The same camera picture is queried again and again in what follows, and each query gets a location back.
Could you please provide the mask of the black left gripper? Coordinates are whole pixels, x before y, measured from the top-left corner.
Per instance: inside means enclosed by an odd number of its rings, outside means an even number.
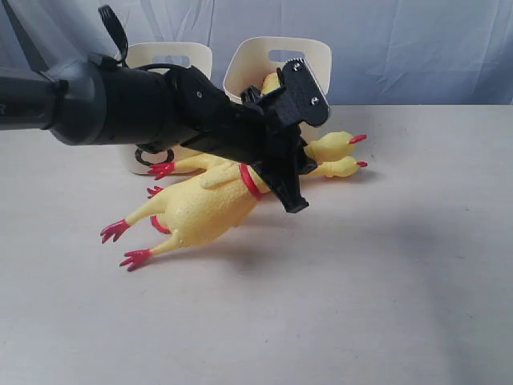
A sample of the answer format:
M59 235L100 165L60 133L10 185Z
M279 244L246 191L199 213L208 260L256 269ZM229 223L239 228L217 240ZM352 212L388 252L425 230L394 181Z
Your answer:
M317 162L307 155L301 124L259 124L244 116L195 67L171 67L161 76L165 85L160 118L160 149L186 148L248 164L265 181L287 213L309 206L301 195L299 176Z

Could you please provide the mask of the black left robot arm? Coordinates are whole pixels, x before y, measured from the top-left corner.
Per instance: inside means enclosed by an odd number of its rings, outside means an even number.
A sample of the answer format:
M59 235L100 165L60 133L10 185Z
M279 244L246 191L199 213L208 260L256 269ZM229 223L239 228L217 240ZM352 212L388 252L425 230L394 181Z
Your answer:
M301 124L318 127L329 105L308 63L277 70L278 88L245 89L239 103L196 67L121 67L95 55L49 71L1 71L1 127L41 129L68 145L175 145L248 164L289 213L307 206L299 177L315 168Z

